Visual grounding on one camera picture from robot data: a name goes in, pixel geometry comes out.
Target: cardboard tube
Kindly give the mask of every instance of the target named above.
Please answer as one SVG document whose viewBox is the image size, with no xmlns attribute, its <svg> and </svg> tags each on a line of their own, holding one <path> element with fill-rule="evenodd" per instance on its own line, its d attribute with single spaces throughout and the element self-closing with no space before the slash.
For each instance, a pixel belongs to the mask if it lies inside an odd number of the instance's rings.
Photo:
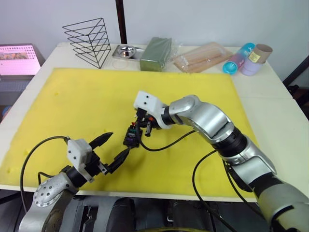
<svg viewBox="0 0 309 232">
<path fill-rule="evenodd" d="M 270 46 L 265 44 L 257 44 L 252 53 L 249 55 L 249 60 L 253 63 L 263 64 L 271 53 L 272 48 Z"/>
</svg>

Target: black wire rack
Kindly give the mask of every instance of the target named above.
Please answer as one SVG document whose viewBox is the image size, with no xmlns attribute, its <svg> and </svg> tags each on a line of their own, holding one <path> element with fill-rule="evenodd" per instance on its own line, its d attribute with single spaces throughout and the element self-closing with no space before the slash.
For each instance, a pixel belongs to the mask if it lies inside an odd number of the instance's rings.
<svg viewBox="0 0 309 232">
<path fill-rule="evenodd" d="M 103 18 L 96 18 L 62 27 L 75 47 L 76 56 L 100 69 L 111 51 Z"/>
</svg>

